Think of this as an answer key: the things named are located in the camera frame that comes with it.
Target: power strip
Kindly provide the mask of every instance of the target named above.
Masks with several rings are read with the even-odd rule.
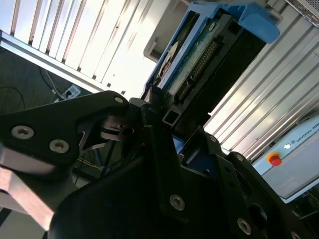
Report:
[[[69,89],[67,89],[63,94],[62,96],[67,99],[67,100],[70,100],[70,99],[73,99],[75,97],[77,97],[78,95],[81,94],[81,90],[79,89],[78,86],[76,85],[72,85]]]

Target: red emergency stop button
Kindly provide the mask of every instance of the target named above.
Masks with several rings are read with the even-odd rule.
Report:
[[[282,159],[280,158],[280,154],[278,153],[271,153],[268,155],[267,157],[267,161],[273,165],[274,167],[277,167],[279,165],[281,165],[282,163]]]

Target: mounting hole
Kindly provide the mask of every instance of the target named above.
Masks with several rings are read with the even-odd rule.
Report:
[[[123,136],[129,136],[129,135],[131,135],[131,134],[133,134],[134,133],[134,129],[132,129],[132,128],[125,128],[125,129],[123,129]]]
[[[28,126],[18,125],[11,130],[11,134],[18,139],[29,139],[34,136],[34,131]]]
[[[291,236],[293,237],[293,239],[301,239],[300,236],[295,232],[291,232]]]
[[[245,233],[246,235],[250,235],[251,234],[251,227],[248,224],[248,222],[246,222],[245,219],[238,218],[237,219],[237,224],[238,224],[238,227],[243,231],[243,233]]]
[[[267,215],[265,211],[258,205],[252,204],[248,208],[251,220],[259,230],[265,230],[267,227]]]
[[[185,209],[185,202],[181,196],[173,194],[169,197],[169,201],[176,210],[183,211]]]
[[[70,146],[62,139],[55,139],[50,142],[49,148],[55,153],[66,153]]]
[[[114,97],[114,99],[115,99],[117,102],[119,102],[119,103],[123,103],[123,102],[124,102],[123,99],[121,99],[120,97]]]

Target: screw head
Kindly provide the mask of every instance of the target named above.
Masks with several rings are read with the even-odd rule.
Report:
[[[209,30],[209,31],[212,31],[212,30],[214,29],[215,25],[216,25],[216,23],[213,22],[213,23],[210,25],[210,27],[209,27],[208,30]]]
[[[52,140],[49,147],[55,153],[66,153],[70,148],[69,144],[62,139]]]
[[[301,239],[300,236],[295,232],[291,232],[291,236],[293,237],[293,239]]]
[[[185,202],[181,196],[173,194],[169,197],[170,204],[178,211],[183,211],[185,209]]]
[[[124,101],[123,101],[123,99],[121,99],[120,97],[115,97],[114,98],[117,102],[119,102],[119,103],[123,103]]]
[[[242,161],[242,162],[244,161],[243,157],[240,156],[239,154],[236,155],[236,158],[237,158],[239,161]]]
[[[29,139],[34,136],[34,131],[28,126],[18,125],[11,130],[11,134],[18,139]]]
[[[211,141],[217,142],[217,139],[214,136],[210,135],[209,138],[210,138]]]
[[[237,224],[238,224],[238,227],[240,228],[240,230],[242,230],[244,234],[246,234],[246,235],[250,235],[251,234],[251,227],[248,224],[248,222],[246,222],[245,219],[238,218],[237,219]]]

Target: circuit board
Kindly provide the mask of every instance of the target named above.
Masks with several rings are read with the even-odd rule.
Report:
[[[185,57],[167,86],[167,96],[175,95],[187,79],[193,82],[196,81],[199,73],[203,70],[211,55],[218,47],[218,44],[214,41],[217,26],[218,21],[211,21],[210,24],[205,26],[191,47],[188,56]]]

